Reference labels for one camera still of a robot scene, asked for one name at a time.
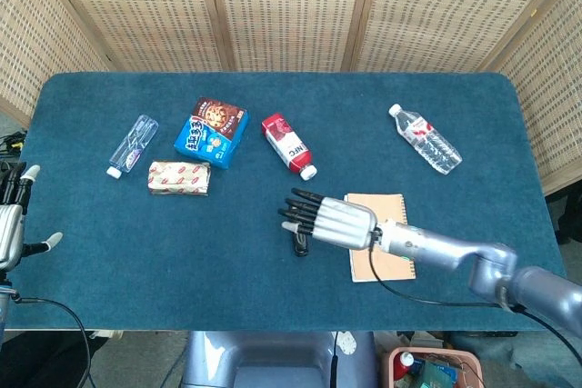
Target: bottle cap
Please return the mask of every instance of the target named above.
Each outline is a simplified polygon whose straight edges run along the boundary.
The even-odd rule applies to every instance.
[[[115,179],[119,179],[121,177],[121,170],[115,167],[109,167],[107,169],[107,174],[109,174],[111,177],[114,177]]]
[[[396,117],[396,114],[398,114],[400,111],[402,111],[402,108],[399,104],[393,104],[390,106],[390,109],[388,109],[388,113],[393,117]]]
[[[303,179],[304,181],[308,181],[309,179],[311,179],[316,174],[317,174],[317,169],[312,164],[306,165],[299,172],[299,175],[301,176],[301,179]]]
[[[405,367],[409,367],[410,365],[415,363],[415,357],[412,355],[411,352],[402,352],[402,354],[400,354],[400,362]]]

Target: teal felt surface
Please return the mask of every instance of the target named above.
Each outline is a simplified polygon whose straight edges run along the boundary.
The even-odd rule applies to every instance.
[[[185,160],[173,143],[196,99],[248,110],[230,169],[213,169],[208,197],[154,196],[153,160]],[[463,156],[448,176],[396,133],[387,108],[418,111]],[[289,172],[261,135],[281,112],[312,149],[317,176]],[[138,115],[159,122],[130,174],[107,160]],[[55,231],[50,253],[9,277],[22,295],[70,305],[107,329],[533,329],[497,309],[438,308],[402,300],[378,284],[353,284],[348,252],[310,242],[293,255],[276,213],[292,187],[341,198],[402,193],[410,224],[502,242],[519,265],[563,266],[541,193],[516,92],[497,74],[56,75],[42,90],[23,159],[42,166],[26,241]],[[475,301],[470,263],[448,273],[417,265],[394,283],[425,298]],[[11,328],[73,327],[52,307],[12,307]]]

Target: snack box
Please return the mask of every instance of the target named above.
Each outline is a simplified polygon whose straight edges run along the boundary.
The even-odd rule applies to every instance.
[[[174,148],[185,156],[228,168],[247,123],[245,109],[200,97]]]

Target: robotic arm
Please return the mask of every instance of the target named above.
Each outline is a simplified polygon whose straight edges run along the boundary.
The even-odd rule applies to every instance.
[[[24,244],[25,216],[28,201],[39,165],[33,165],[24,174],[26,163],[0,173],[0,348],[4,337],[4,327],[10,298],[17,296],[6,274],[13,270],[22,258],[48,252],[54,248],[63,234],[52,234],[46,241]]]
[[[474,256],[469,289],[502,308],[525,306],[582,337],[582,286],[539,267],[516,270],[517,254],[504,244],[472,243],[401,224],[379,223],[368,208],[293,189],[309,202],[286,199],[293,210],[282,226],[295,234],[352,250],[378,244],[383,252],[455,270]]]

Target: wire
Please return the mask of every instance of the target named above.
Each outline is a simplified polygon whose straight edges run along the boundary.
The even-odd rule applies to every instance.
[[[339,331],[336,331],[336,339],[334,340],[334,356],[337,355],[336,350],[337,350],[337,336],[339,335]]]
[[[370,248],[368,250],[367,259],[368,259],[368,262],[370,263],[370,268],[372,269],[372,273],[374,274],[374,277],[376,278],[376,280],[378,281],[379,284],[381,284],[384,288],[386,288],[390,293],[395,294],[398,297],[403,297],[405,299],[412,300],[413,302],[433,304],[436,306],[454,306],[454,307],[462,307],[462,308],[499,308],[500,307],[496,303],[486,303],[486,302],[441,302],[438,300],[425,300],[425,299],[420,299],[418,297],[414,297],[414,296],[409,295],[409,294],[400,293],[398,290],[395,290],[391,286],[388,286],[384,281],[382,281],[382,279],[380,279],[380,276],[378,275],[378,273],[376,272],[376,268],[374,267],[374,260],[372,259],[373,249],[374,249],[374,246],[370,245]]]
[[[59,302],[55,302],[54,300],[39,299],[38,297],[20,297],[19,295],[13,296],[13,299],[14,299],[15,303],[17,303],[17,304],[29,304],[29,303],[51,304],[53,306],[57,306],[57,307],[61,308],[62,310],[68,312],[69,315],[71,315],[75,319],[77,325],[79,326],[79,331],[81,331],[81,334],[83,335],[83,341],[85,342],[85,351],[86,351],[86,359],[87,359],[87,365],[85,367],[85,371],[83,372],[83,376],[81,377],[81,380],[79,381],[79,383],[76,386],[76,388],[82,388],[87,380],[87,377],[89,377],[89,372],[91,371],[91,352],[89,351],[89,342],[87,341],[85,327],[81,323],[81,320],[76,315],[76,313],[74,313],[73,310],[71,308],[69,308],[68,306],[66,306],[62,303],[59,303]]]
[[[10,135],[0,136],[0,151],[2,157],[17,158],[24,146],[26,139],[26,131],[17,131]]]
[[[172,366],[170,367],[170,369],[167,371],[166,377],[162,381],[162,384],[160,385],[160,388],[164,388],[164,386],[166,385],[168,379],[170,378],[170,376],[172,375],[172,373],[174,372],[174,370],[176,369],[176,367],[178,366],[178,364],[180,363],[180,361],[182,361],[182,358],[184,357],[185,354],[186,354],[186,347],[184,347],[184,350],[180,353],[180,355],[176,358],[176,360],[174,361],[174,363],[172,364]]]
[[[558,340],[560,340],[562,343],[564,343],[564,345],[568,348],[568,350],[570,352],[572,352],[574,357],[577,359],[580,366],[582,366],[582,357],[580,356],[580,353],[577,352],[577,350],[574,348],[574,346],[564,337],[564,335],[562,335],[560,332],[558,332],[556,329],[554,329],[548,323],[543,321],[541,318],[538,318],[535,315],[533,315],[532,313],[529,313],[526,310],[525,306],[519,305],[515,308],[512,308],[511,310],[514,313],[522,313],[524,316],[526,316],[530,320],[533,320],[534,322],[539,323],[542,326],[544,326],[546,329],[548,329],[551,333],[553,333],[557,337]]]
[[[334,339],[334,355],[331,358],[331,370],[329,372],[329,388],[337,387],[337,336],[339,331],[336,331],[336,338]]]
[[[469,367],[469,370],[471,370],[471,373],[475,375],[475,377],[481,382],[481,384],[483,385],[483,388],[487,388],[487,385],[485,385],[485,382],[483,382],[483,379],[481,379],[481,377],[477,374],[477,372],[475,371],[475,369],[471,366],[470,363],[466,363],[465,361],[461,361],[459,359],[459,362],[461,363],[461,371],[464,372],[465,370],[463,370],[463,365],[466,365],[467,367]]]
[[[89,374],[89,382],[91,383],[91,386],[92,386],[93,388],[97,388],[97,387],[95,386],[95,382],[93,382],[93,376],[91,376],[91,373]]]

